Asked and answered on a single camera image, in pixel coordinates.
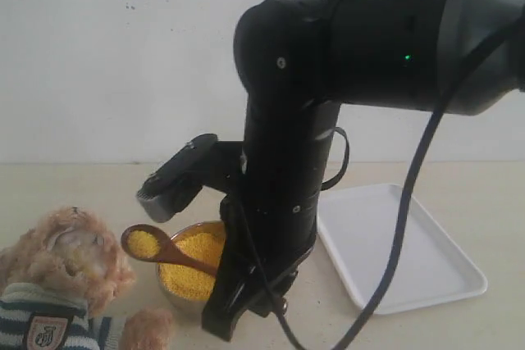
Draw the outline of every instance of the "wooden spoon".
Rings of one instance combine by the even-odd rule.
[[[151,234],[158,242],[160,247],[158,253],[152,257],[139,257],[136,256],[130,249],[128,239],[130,234],[134,231],[144,231]],[[135,260],[146,261],[146,262],[160,262],[166,264],[174,264],[177,266],[188,266],[195,270],[200,270],[210,276],[215,277],[217,275],[217,268],[210,266],[209,264],[195,260],[194,258],[184,254],[170,239],[170,237],[158,227],[154,225],[132,225],[122,233],[121,245],[124,252],[129,254]]]

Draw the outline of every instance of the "teddy bear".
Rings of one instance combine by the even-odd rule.
[[[121,245],[96,215],[50,212],[0,252],[0,348],[165,350],[168,310],[101,316],[134,282]]]

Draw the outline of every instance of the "metal bowl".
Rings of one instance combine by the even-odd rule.
[[[226,237],[224,223],[222,223],[221,221],[208,221],[208,222],[198,223],[196,225],[191,225],[189,227],[186,227],[185,229],[173,235],[171,237],[171,241],[177,243],[177,242],[182,241],[183,239],[187,239],[189,237],[192,237],[196,234],[201,234],[201,233],[209,233],[221,239]],[[161,280],[160,264],[157,264],[157,282],[162,292],[164,293],[164,296],[168,299],[168,301],[174,307],[183,311],[185,314],[189,316],[200,318],[200,315],[203,312],[204,306],[206,305],[206,301],[190,300],[190,299],[183,298],[180,295],[177,295],[171,292]]]

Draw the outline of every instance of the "yellow millet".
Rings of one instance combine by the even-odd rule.
[[[200,233],[177,242],[176,246],[188,256],[218,267],[224,241],[213,234]],[[160,264],[160,276],[172,293],[191,301],[208,300],[215,285],[215,278],[187,266]]]
[[[140,258],[153,257],[160,250],[157,239],[145,231],[133,231],[128,236],[128,246],[131,252]]]

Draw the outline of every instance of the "screw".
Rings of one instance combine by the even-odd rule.
[[[284,57],[277,58],[277,67],[279,67],[281,70],[286,68],[286,59]]]

